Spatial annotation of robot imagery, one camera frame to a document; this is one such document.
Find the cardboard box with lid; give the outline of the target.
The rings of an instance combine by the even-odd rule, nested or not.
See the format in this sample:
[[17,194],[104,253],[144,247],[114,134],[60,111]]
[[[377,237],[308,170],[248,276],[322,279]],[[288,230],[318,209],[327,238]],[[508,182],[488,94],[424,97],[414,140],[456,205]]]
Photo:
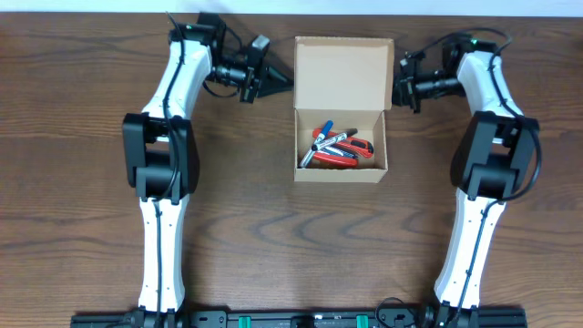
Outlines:
[[[388,171],[385,112],[391,108],[394,41],[390,38],[297,36],[294,53],[296,182],[378,183]],[[356,157],[354,169],[302,158],[328,120],[327,134],[357,128],[355,138],[370,141],[373,156]]]

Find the blue whiteboard marker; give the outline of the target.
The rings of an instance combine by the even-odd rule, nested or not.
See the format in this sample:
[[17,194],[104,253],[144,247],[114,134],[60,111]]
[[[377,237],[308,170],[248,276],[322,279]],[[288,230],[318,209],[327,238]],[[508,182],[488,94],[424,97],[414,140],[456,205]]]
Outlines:
[[326,139],[327,134],[329,133],[332,126],[333,126],[332,120],[328,120],[325,123],[325,125],[322,126],[321,132],[317,135],[314,142],[312,143],[312,145],[310,146],[310,148],[308,149],[308,151],[306,152],[306,154],[302,158],[302,161],[299,164],[300,169],[305,169],[310,164],[310,162],[313,158],[313,155],[315,153],[315,150],[313,150],[312,147]]

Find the red utility knife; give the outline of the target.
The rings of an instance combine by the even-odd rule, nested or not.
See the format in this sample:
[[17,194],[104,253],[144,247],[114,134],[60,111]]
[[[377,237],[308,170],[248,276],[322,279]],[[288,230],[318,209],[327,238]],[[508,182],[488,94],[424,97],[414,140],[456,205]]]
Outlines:
[[[340,133],[332,133],[331,137],[340,134]],[[354,135],[344,141],[336,143],[332,146],[326,147],[327,148],[335,148],[340,149],[344,152],[354,154],[356,157],[363,157],[369,159],[373,156],[373,145],[370,141],[355,138]]]

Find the black whiteboard marker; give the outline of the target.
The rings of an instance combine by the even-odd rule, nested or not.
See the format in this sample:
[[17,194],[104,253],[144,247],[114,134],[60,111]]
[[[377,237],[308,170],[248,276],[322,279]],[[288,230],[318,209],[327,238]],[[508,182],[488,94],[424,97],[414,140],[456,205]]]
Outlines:
[[314,143],[311,147],[311,150],[318,151],[318,150],[324,149],[326,147],[332,146],[336,143],[339,143],[341,141],[344,141],[344,140],[352,137],[357,132],[358,132],[357,128],[351,128],[343,133],[337,134],[337,135],[330,137],[330,138],[327,138],[323,141],[319,141],[319,142]]

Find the red and black stapler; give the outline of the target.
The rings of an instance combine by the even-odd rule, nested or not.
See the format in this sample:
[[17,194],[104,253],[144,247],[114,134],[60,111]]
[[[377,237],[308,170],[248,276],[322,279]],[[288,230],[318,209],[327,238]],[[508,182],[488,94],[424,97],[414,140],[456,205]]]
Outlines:
[[354,169],[358,165],[358,159],[332,155],[325,152],[315,152],[312,158],[322,165],[341,169]]

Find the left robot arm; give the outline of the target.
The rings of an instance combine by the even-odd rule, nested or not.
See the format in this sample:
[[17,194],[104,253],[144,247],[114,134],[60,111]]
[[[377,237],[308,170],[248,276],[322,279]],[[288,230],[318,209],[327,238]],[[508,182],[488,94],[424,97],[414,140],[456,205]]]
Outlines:
[[128,113],[122,135],[128,184],[136,192],[144,223],[144,275],[130,327],[185,327],[182,278],[183,227],[199,181],[199,154],[191,116],[210,82],[234,87],[252,103],[292,89],[293,81],[266,61],[270,39],[258,35],[230,55],[230,28],[217,14],[201,13],[194,24],[174,23],[169,61],[153,97],[140,113]]

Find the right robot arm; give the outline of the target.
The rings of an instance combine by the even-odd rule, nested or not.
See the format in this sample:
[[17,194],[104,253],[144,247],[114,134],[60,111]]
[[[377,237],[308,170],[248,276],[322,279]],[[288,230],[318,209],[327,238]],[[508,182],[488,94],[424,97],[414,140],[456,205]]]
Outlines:
[[502,46],[466,31],[443,36],[440,69],[425,73],[425,51],[405,55],[394,77],[392,102],[414,112],[425,99],[465,97],[471,120],[455,150],[450,180],[455,220],[444,266],[435,282],[436,308],[421,327],[477,327],[480,284],[498,220],[511,200],[536,183],[542,166],[539,124],[510,95],[502,72]]

